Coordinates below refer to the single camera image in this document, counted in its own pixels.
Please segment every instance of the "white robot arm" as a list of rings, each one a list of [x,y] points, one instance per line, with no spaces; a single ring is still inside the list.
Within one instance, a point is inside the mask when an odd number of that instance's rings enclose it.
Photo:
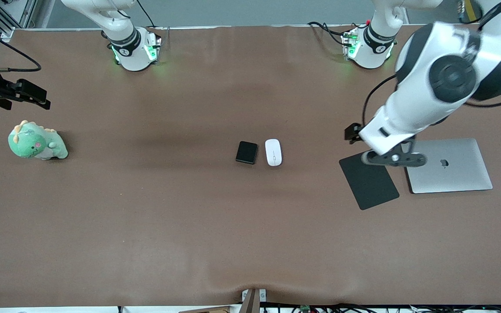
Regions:
[[[366,69],[381,66],[390,56],[397,32],[404,23],[404,11],[401,8],[431,9],[442,0],[372,0],[374,16],[369,25],[356,28],[350,36],[344,37],[348,59]]]
[[[62,0],[68,8],[87,16],[102,28],[117,61],[129,71],[140,71],[157,62],[161,40],[135,27],[123,12],[136,0]]]
[[[401,143],[439,123],[469,98],[501,95],[501,2],[487,0],[481,31],[436,22],[417,30],[406,42],[396,64],[396,91],[372,121],[346,130],[358,131],[373,151],[363,161],[373,165],[422,166],[422,154],[403,153]]]

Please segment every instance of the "stuffed dinosaur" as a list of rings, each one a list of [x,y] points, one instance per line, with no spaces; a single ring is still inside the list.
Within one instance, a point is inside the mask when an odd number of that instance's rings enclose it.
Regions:
[[[34,122],[22,121],[8,137],[9,147],[21,158],[64,159],[68,152],[63,139],[54,129],[44,129]]]

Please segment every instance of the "brown tabletop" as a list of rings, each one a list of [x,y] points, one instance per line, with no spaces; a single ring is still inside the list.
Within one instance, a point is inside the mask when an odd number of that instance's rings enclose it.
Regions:
[[[0,306],[234,303],[248,287],[286,303],[501,303],[501,108],[419,135],[475,137],[493,190],[413,195],[389,168],[400,198],[361,211],[338,161],[367,146],[343,132],[397,53],[360,69],[316,30],[163,32],[161,63],[140,73],[100,32],[17,31],[43,69],[4,76],[47,89],[52,109],[0,110]],[[2,47],[0,66],[30,64]],[[70,156],[14,155],[23,119]],[[241,140],[260,145],[254,166],[234,161]]]

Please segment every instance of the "silver laptop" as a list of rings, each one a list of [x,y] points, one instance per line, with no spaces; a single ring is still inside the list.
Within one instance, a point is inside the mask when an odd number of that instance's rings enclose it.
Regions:
[[[492,183],[474,138],[416,141],[427,162],[406,168],[413,193],[491,190]]]

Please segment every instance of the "wireless mouse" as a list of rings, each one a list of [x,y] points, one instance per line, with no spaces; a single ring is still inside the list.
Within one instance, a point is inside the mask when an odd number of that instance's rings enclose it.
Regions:
[[[277,139],[268,139],[265,144],[266,158],[269,166],[282,164],[282,147]]]

